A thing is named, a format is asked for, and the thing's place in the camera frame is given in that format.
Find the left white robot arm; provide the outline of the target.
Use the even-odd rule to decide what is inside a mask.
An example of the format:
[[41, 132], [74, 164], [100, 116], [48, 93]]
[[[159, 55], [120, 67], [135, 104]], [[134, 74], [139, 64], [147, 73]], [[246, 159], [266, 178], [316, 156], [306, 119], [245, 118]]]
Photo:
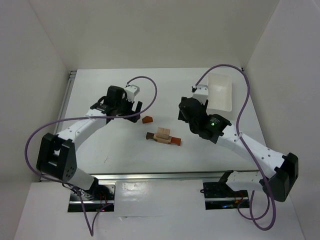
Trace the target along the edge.
[[128, 84], [124, 88], [112, 85], [107, 89], [106, 95], [90, 107], [84, 119], [55, 135], [44, 135], [36, 163], [37, 170], [77, 187], [89, 200], [110, 197], [111, 192], [106, 186], [100, 185], [96, 177], [77, 166], [76, 151], [114, 116], [128, 116], [129, 121], [137, 122], [140, 119], [138, 113], [141, 111], [142, 102], [137, 103], [135, 110], [132, 108], [139, 91], [136, 85]]

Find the reddish brown wedge block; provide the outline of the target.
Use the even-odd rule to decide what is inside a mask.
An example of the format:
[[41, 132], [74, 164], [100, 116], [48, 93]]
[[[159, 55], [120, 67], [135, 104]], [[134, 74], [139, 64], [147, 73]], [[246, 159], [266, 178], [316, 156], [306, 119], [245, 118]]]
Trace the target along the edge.
[[151, 116], [145, 116], [142, 118], [142, 123], [143, 124], [148, 124], [148, 123], [152, 123], [153, 122], [153, 118]]

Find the striped light wood block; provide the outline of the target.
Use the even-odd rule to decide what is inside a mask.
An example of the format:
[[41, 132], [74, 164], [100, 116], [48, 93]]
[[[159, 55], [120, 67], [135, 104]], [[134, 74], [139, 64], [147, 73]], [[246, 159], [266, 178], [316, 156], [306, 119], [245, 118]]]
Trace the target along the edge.
[[157, 138], [156, 139], [156, 141], [158, 142], [158, 143], [162, 143], [162, 144], [170, 144], [171, 143], [171, 138], [169, 138], [169, 139], [162, 139], [162, 138]]

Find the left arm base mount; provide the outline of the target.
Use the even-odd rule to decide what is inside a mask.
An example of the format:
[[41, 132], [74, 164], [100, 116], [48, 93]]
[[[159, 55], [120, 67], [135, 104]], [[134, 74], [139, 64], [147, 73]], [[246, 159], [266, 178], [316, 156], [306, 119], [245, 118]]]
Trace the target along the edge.
[[81, 199], [86, 212], [98, 212], [103, 207], [105, 207], [103, 212], [113, 212], [115, 208], [115, 193], [116, 193], [116, 184], [108, 183], [104, 184], [104, 189], [98, 193], [96, 196], [90, 196], [85, 193], [83, 190], [79, 189], [80, 196], [74, 187], [71, 187], [69, 184], [62, 184], [66, 189], [70, 190], [70, 197], [68, 203], [67, 211], [69, 213], [80, 213], [83, 212]]

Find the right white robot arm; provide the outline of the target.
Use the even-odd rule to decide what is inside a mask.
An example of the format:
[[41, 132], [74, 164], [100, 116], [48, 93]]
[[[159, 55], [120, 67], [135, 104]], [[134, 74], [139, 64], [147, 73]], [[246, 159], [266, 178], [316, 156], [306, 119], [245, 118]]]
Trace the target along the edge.
[[193, 134], [224, 147], [256, 164], [256, 173], [229, 170], [221, 179], [234, 192], [262, 191], [277, 202], [284, 202], [299, 176], [299, 158], [274, 151], [218, 114], [207, 114], [207, 107], [197, 99], [182, 97], [178, 119], [189, 125]]

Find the long light wood block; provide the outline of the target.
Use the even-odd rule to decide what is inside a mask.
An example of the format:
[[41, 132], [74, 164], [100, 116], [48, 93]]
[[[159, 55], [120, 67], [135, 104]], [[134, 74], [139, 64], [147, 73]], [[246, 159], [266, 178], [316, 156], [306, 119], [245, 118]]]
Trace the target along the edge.
[[154, 134], [154, 139], [162, 139], [162, 135], [157, 135], [157, 133]]

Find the dark brown notched block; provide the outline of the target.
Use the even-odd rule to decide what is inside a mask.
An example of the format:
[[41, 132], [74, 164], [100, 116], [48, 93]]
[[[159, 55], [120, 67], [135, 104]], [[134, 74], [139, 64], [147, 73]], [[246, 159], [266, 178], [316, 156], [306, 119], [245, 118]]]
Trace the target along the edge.
[[147, 140], [154, 140], [154, 133], [147, 132], [145, 138]]

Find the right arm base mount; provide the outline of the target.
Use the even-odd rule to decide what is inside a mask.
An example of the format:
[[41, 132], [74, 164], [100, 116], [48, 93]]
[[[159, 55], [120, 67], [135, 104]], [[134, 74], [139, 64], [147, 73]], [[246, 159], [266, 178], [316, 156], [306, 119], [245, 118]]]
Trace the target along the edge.
[[246, 190], [233, 191], [222, 182], [204, 182], [200, 193], [204, 195], [206, 210], [228, 210], [249, 208], [249, 194]]

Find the tan rectangular block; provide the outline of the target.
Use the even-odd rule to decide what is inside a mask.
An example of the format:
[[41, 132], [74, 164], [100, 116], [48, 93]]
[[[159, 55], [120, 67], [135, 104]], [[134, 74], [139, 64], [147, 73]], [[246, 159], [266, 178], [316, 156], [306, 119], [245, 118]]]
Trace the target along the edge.
[[169, 134], [162, 134], [161, 138], [164, 139], [165, 141], [169, 141], [171, 139]]

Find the small light cube block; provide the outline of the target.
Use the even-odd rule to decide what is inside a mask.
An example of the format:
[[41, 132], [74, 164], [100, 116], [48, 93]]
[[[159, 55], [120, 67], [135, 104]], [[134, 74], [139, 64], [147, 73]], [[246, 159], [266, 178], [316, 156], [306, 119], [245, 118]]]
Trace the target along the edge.
[[165, 135], [169, 135], [169, 134], [170, 134], [170, 129], [164, 128], [164, 129], [163, 129], [163, 133], [164, 133]]

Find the white plastic bin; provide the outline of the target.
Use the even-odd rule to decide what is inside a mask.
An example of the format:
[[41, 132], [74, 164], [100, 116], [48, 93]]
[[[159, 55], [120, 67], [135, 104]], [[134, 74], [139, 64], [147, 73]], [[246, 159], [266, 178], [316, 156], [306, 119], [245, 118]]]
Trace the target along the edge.
[[232, 111], [232, 83], [229, 75], [210, 73], [208, 75], [208, 108], [211, 110]]

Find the orange arch block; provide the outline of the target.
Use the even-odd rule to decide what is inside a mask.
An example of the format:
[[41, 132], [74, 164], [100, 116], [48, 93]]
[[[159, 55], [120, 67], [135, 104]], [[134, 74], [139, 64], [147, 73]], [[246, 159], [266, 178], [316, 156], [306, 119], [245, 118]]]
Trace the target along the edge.
[[178, 137], [171, 137], [170, 139], [170, 144], [174, 144], [174, 145], [177, 145], [177, 146], [180, 146], [181, 145], [181, 139], [178, 138]]

